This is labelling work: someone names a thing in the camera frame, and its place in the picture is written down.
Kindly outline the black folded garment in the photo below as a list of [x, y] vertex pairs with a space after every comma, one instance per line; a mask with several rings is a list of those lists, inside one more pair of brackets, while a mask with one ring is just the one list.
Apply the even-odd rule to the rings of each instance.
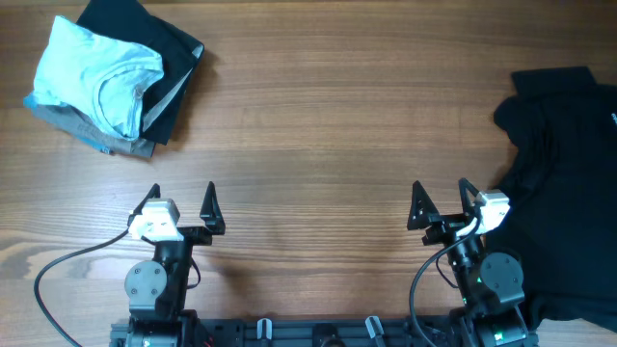
[[150, 13], [136, 0], [91, 0], [77, 24], [101, 36], [144, 45], [162, 57], [164, 76], [146, 91], [142, 136], [165, 145], [201, 60], [203, 44]]

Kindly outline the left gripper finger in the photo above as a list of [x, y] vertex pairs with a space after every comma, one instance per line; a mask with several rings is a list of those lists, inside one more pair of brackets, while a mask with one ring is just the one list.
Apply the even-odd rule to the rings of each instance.
[[150, 199], [159, 199], [161, 197], [161, 193], [160, 193], [160, 185], [157, 183], [154, 183], [151, 188], [149, 189], [149, 191], [147, 192], [146, 196], [140, 201], [140, 203], [132, 210], [130, 217], [135, 217], [137, 215], [141, 215], [142, 214], [142, 210], [144, 208], [144, 206], [146, 205], [146, 203], [148, 202], [148, 200]]
[[209, 233], [213, 235], [225, 234], [226, 223], [217, 200], [215, 184], [212, 181], [208, 182], [205, 191], [201, 204], [200, 218], [203, 220], [205, 228]]

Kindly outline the black polo shirt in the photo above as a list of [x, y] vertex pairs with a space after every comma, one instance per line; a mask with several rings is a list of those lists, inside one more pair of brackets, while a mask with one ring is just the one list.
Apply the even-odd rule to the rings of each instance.
[[516, 71], [494, 112], [517, 154], [489, 248], [521, 261], [527, 325], [582, 319], [616, 329], [616, 88], [588, 67]]

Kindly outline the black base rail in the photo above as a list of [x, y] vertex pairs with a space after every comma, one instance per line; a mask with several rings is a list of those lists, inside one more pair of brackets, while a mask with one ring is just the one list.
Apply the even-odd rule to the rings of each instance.
[[376, 315], [343, 320], [199, 319], [193, 310], [175, 320], [132, 318], [114, 324], [112, 346], [536, 346], [517, 309], [472, 318], [460, 309], [449, 316], [383, 320]]

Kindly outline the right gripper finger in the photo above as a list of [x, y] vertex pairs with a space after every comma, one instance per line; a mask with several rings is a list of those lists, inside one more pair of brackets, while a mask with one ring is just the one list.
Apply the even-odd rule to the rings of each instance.
[[474, 215], [474, 200], [479, 194], [479, 190], [464, 177], [459, 179], [458, 186], [463, 212], [468, 215]]
[[426, 229], [440, 216], [436, 205], [430, 199], [421, 183], [413, 184], [410, 213], [407, 230]]

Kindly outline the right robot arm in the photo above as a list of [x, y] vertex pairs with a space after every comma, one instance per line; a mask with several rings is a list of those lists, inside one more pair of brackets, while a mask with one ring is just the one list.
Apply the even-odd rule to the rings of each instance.
[[450, 285], [460, 292], [463, 305], [450, 311], [445, 330], [451, 346], [535, 346], [536, 333], [523, 320], [523, 268], [520, 261], [505, 252], [488, 251], [481, 237], [503, 222], [510, 210], [509, 198], [499, 190], [480, 191], [467, 179], [458, 182], [462, 211], [444, 215], [416, 181], [412, 188], [408, 230], [422, 229], [425, 246], [443, 248], [419, 268], [409, 292], [411, 324], [426, 345], [436, 341], [420, 324], [416, 313], [416, 290], [427, 268], [446, 257], [455, 281]]

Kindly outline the light blue folded t-shirt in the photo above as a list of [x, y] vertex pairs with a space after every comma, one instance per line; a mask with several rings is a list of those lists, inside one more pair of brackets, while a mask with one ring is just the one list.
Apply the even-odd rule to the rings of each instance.
[[143, 97], [164, 76], [159, 53], [110, 39], [56, 16], [34, 78], [38, 105], [71, 106], [103, 133], [140, 136]]

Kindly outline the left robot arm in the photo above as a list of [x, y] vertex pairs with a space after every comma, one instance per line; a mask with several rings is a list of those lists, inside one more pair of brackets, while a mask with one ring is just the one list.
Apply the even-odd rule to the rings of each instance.
[[196, 246], [209, 246], [223, 235], [226, 224], [216, 189], [209, 182], [201, 203], [201, 226], [180, 227], [180, 213], [172, 199], [163, 199], [155, 184], [128, 218], [131, 237], [151, 244], [153, 257], [134, 265], [124, 280], [129, 299], [127, 324], [116, 324], [110, 333], [112, 347], [212, 346], [214, 338], [193, 309], [185, 307]]

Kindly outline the grey folded garment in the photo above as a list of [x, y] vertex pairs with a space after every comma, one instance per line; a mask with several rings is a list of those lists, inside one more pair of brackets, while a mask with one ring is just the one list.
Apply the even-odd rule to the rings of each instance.
[[30, 94], [23, 103], [35, 118], [46, 121], [100, 152], [150, 158], [155, 149], [156, 143], [149, 140], [127, 141], [103, 133], [86, 115], [71, 106], [39, 105]]

